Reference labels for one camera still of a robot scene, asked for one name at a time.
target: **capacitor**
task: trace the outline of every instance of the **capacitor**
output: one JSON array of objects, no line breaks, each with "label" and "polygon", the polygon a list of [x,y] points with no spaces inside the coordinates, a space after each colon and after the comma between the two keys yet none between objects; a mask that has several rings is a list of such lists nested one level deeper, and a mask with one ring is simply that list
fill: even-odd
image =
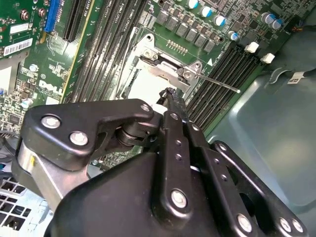
[{"label": "capacitor", "polygon": [[228,38],[230,40],[237,41],[238,38],[239,38],[239,35],[236,32],[234,32],[234,31],[229,31],[228,32]]},{"label": "capacitor", "polygon": [[194,9],[198,6],[198,0],[188,0],[187,5],[189,9]]},{"label": "capacitor", "polygon": [[24,99],[21,102],[21,107],[23,109],[28,109],[33,104],[33,100],[30,98]]},{"label": "capacitor", "polygon": [[202,17],[209,17],[210,15],[212,15],[212,9],[208,6],[204,6],[201,8],[200,14]]},{"label": "capacitor", "polygon": [[215,16],[214,24],[217,26],[223,26],[225,24],[225,17],[220,15]]},{"label": "capacitor", "polygon": [[282,21],[280,19],[274,20],[269,26],[274,30],[278,30],[282,26]]},{"label": "capacitor", "polygon": [[276,19],[272,13],[265,12],[261,15],[261,21],[266,24],[271,24]]}]

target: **metal rod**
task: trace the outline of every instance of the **metal rod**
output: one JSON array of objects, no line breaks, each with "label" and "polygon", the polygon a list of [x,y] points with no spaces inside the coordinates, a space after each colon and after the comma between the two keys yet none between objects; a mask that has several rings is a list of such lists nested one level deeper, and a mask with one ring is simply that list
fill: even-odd
[{"label": "metal rod", "polygon": [[220,86],[222,86],[222,87],[225,87],[225,88],[227,88],[227,89],[229,89],[229,90],[232,90],[233,92],[236,92],[236,93],[238,93],[238,94],[240,93],[240,90],[239,90],[239,89],[237,89],[237,88],[235,88],[235,87],[233,87],[233,86],[227,85],[227,84],[225,84],[225,83],[222,83],[222,82],[220,82],[220,81],[217,81],[217,80],[215,80],[215,79],[208,78],[208,77],[206,77],[206,76],[204,76],[204,75],[198,74],[198,73],[196,73],[196,71],[194,71],[193,69],[189,68],[188,66],[186,66],[185,69],[188,70],[188,71],[190,71],[190,72],[192,72],[192,73],[194,73],[194,74],[197,75],[199,78],[202,78],[202,79],[207,80],[207,81],[210,81],[210,82],[212,82],[212,83],[214,83],[214,84],[217,84],[217,85],[220,85]]}]

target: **screw head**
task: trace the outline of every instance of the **screw head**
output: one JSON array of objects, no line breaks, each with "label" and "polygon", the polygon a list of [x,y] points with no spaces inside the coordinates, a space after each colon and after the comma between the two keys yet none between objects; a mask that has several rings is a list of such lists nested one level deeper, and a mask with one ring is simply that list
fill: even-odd
[{"label": "screw head", "polygon": [[97,161],[96,159],[94,159],[94,160],[92,161],[92,164],[93,164],[93,165],[97,165],[97,164],[98,164],[98,161]]},{"label": "screw head", "polygon": [[184,196],[182,192],[178,190],[173,190],[171,192],[171,199],[178,208],[184,208],[187,206],[186,197]]},{"label": "screw head", "polygon": [[175,114],[175,113],[171,113],[170,116],[175,119],[175,120],[178,120],[178,116]]},{"label": "screw head", "polygon": [[45,116],[41,119],[41,123],[48,128],[58,128],[60,126],[60,121],[58,118],[53,116]]},{"label": "screw head", "polygon": [[242,229],[248,233],[250,233],[252,231],[252,226],[249,222],[249,220],[247,219],[247,217],[245,217],[244,215],[242,214],[239,214],[237,216],[237,220],[240,224],[240,226],[242,227]]},{"label": "screw head", "polygon": [[190,72],[185,72],[185,73],[183,73],[183,77],[184,77],[185,79],[189,79],[191,76],[192,76],[192,73],[190,73]]},{"label": "screw head", "polygon": [[294,219],[293,219],[292,223],[293,223],[293,226],[295,227],[295,229],[296,229],[298,232],[301,232],[301,233],[304,232],[303,227],[301,226],[301,224],[300,224],[297,220],[294,220]]},{"label": "screw head", "polygon": [[280,224],[287,232],[291,232],[290,224],[283,218],[280,218]]},{"label": "screw head", "polygon": [[227,150],[227,148],[226,148],[223,144],[219,144],[219,147],[220,147],[223,151]]},{"label": "screw head", "polygon": [[144,110],[144,111],[146,111],[146,112],[149,112],[149,111],[150,111],[148,105],[143,104],[143,105],[141,105],[140,107],[142,108],[142,110]]},{"label": "screw head", "polygon": [[194,129],[195,131],[199,131],[199,127],[196,126],[194,123],[192,124],[192,127],[193,127],[193,129]]},{"label": "screw head", "polygon": [[88,137],[83,132],[73,132],[70,134],[70,141],[78,146],[84,146],[88,143]]}]

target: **barcode label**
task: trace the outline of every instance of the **barcode label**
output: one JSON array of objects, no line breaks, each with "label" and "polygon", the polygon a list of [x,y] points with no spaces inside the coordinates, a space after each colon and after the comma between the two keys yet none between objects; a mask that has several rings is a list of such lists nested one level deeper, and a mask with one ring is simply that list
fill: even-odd
[{"label": "barcode label", "polygon": [[25,41],[14,43],[4,48],[4,56],[15,53],[32,45],[33,39],[27,39]]}]

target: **blue pcie slot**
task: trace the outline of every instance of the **blue pcie slot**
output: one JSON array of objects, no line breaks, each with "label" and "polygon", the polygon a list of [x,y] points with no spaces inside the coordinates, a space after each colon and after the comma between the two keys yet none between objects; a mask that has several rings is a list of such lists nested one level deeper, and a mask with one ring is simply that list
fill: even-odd
[{"label": "blue pcie slot", "polygon": [[51,32],[54,30],[60,0],[51,0],[44,31]]}]

